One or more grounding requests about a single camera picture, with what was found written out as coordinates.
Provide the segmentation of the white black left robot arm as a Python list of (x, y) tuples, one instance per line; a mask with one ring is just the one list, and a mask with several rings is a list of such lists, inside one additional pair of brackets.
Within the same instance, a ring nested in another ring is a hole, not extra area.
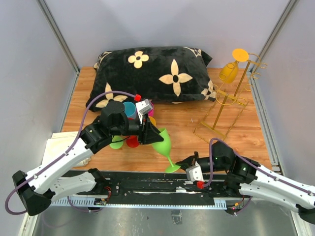
[(99, 195), (110, 191), (110, 181), (96, 168), (74, 177), (64, 175), (79, 162), (110, 145), (113, 136), (137, 136), (141, 145), (164, 140), (149, 119), (148, 112), (153, 108), (151, 103), (146, 99), (135, 106), (137, 118), (129, 119), (124, 104), (111, 101), (91, 124), (78, 133), (60, 157), (26, 173), (17, 171), (13, 175), (16, 192), (30, 216), (42, 213), (52, 202), (73, 194)]

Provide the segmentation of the green wine glass row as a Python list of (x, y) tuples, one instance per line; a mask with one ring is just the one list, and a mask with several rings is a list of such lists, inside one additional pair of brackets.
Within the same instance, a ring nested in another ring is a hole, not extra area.
[(166, 168), (165, 172), (166, 173), (173, 173), (173, 172), (179, 170), (180, 166), (174, 164), (171, 160), (170, 153), (171, 153), (172, 143), (171, 143), (171, 139), (170, 139), (170, 136), (169, 136), (167, 129), (166, 128), (160, 128), (159, 130), (160, 130), (159, 134), (163, 137), (163, 141), (153, 143), (152, 147), (157, 153), (165, 156), (168, 159), (170, 166)]

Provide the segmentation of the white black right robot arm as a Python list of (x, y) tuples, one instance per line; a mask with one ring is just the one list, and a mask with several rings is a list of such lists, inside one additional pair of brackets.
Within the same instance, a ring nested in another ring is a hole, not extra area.
[(298, 213), (310, 223), (315, 222), (315, 187), (297, 182), (269, 170), (249, 158), (240, 156), (227, 143), (219, 139), (209, 147), (209, 156), (198, 153), (176, 163), (191, 182), (201, 189), (207, 188), (214, 173), (225, 171), (223, 191), (227, 196), (251, 196), (281, 205)]

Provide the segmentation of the pink wine glass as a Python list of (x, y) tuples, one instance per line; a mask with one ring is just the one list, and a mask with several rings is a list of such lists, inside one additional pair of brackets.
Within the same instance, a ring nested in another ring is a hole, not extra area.
[(152, 102), (150, 102), (151, 110), (148, 112), (148, 116), (153, 117), (154, 116), (154, 105)]

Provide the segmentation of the orange wine glass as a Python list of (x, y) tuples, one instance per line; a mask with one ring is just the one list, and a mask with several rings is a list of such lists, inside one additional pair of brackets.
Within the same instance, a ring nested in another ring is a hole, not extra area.
[(156, 120), (153, 117), (149, 116), (149, 119), (154, 126), (157, 125)]
[(225, 83), (232, 83), (239, 71), (239, 63), (246, 62), (249, 59), (249, 53), (244, 49), (234, 49), (232, 52), (234, 62), (227, 63), (221, 72), (219, 73), (219, 78)]

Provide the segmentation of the red wine glass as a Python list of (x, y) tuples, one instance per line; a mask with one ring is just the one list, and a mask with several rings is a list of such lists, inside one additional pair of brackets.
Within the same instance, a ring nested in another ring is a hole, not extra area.
[(128, 118), (129, 121), (129, 126), (128, 126), (128, 131), (127, 131), (127, 136), (128, 139), (126, 141), (126, 144), (130, 148), (136, 148), (139, 146), (138, 142), (138, 132), (139, 132), (139, 124), (138, 121)]

